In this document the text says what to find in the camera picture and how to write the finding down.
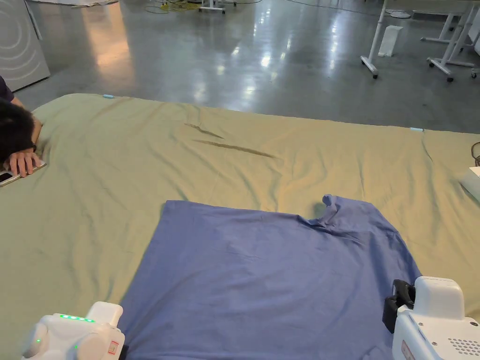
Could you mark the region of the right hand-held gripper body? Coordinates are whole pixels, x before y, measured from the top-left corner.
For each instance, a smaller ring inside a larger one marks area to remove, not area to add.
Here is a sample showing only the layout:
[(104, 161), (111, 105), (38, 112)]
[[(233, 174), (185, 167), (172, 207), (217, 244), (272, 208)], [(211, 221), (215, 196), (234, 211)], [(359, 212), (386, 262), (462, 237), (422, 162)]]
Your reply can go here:
[(382, 321), (393, 334), (395, 360), (478, 360), (479, 322), (465, 316), (464, 295), (452, 279), (393, 281)]

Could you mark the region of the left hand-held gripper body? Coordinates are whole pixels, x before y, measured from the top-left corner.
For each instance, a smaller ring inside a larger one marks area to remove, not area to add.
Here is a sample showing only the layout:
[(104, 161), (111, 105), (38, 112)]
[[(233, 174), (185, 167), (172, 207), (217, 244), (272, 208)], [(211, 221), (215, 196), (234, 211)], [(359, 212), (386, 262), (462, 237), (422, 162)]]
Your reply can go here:
[(125, 335), (118, 328), (123, 307), (97, 301), (85, 317), (55, 313), (31, 329), (23, 360), (124, 360)]

